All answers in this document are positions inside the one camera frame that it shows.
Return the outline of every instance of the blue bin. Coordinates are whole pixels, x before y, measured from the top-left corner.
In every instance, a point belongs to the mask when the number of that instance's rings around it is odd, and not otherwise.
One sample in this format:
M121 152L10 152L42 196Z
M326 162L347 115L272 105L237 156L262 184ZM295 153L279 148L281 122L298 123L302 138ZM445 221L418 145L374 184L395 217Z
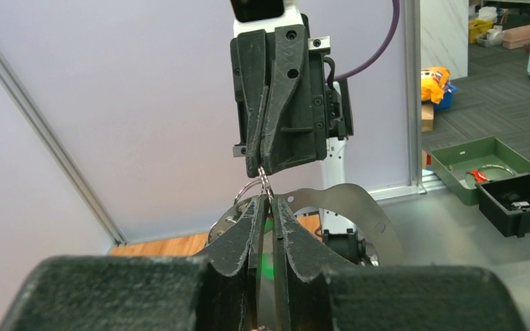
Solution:
M444 92L444 98L440 101L440 103L433 104L434 111L448 109L452 106L452 99L454 98L456 87L451 83L448 83L445 89L447 89L447 91Z

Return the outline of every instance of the green bin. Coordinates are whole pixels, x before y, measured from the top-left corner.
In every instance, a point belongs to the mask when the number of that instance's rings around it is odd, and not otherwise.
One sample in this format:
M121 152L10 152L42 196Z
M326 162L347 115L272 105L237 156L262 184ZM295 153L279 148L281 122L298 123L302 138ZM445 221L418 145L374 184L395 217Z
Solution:
M509 168L515 174L530 172L530 161L495 137L433 150L431 163L435 174L464 205L478 204L476 180L467 172L489 164ZM503 169L487 169L483 173L490 180L511 177Z

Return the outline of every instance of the wooden floor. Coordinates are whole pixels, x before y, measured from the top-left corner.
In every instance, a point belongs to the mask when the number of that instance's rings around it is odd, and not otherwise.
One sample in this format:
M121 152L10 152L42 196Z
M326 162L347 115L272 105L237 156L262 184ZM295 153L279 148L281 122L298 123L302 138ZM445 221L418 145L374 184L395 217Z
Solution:
M310 232L314 233L320 226L320 219L317 215L307 216L300 218L300 223ZM203 233L196 234L195 236L121 246L113 248L110 254L122 256L194 255L204 247L207 237L208 234Z

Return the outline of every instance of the yellow plastic crate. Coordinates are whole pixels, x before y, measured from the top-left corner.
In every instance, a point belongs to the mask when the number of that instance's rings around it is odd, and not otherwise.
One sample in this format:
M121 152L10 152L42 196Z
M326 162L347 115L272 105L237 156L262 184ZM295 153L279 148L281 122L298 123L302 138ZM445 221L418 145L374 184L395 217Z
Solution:
M493 22L474 19L468 22L468 42L476 43L476 37L493 28Z

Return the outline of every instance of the red object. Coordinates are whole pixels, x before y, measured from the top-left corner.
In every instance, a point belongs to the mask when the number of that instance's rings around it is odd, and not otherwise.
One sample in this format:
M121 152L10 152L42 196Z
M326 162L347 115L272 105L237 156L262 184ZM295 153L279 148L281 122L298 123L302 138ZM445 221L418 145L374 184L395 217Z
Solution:
M485 176L482 172L478 170L472 170L468 172L469 174L474 176L474 179L477 183L484 183L485 181L488 181L489 179L487 176Z

